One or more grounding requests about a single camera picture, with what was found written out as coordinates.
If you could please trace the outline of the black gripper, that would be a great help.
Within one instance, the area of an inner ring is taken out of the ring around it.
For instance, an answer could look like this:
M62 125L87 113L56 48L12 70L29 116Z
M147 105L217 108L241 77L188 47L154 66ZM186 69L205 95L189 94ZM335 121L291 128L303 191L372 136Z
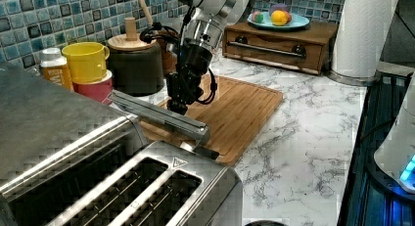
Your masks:
M185 114L187 106L194 102L208 105L213 101L213 73L208 68L211 58L211 51L202 46L186 44L180 47L176 71L166 77L167 94L170 97L167 108L170 111ZM210 94L202 100L204 90L200 83L207 71L211 79Z

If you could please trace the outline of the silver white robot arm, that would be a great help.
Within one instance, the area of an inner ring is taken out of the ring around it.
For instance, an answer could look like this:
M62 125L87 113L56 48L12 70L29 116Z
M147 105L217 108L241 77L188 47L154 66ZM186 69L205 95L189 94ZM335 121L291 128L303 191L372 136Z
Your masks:
M204 98L204 90L200 87L202 76L211 73L212 52L219 45L225 27L245 20L255 0L179 1L189 10L175 43L175 72L166 79L167 108L184 114L195 102L208 105L213 101L217 83L214 78L210 80L210 93Z

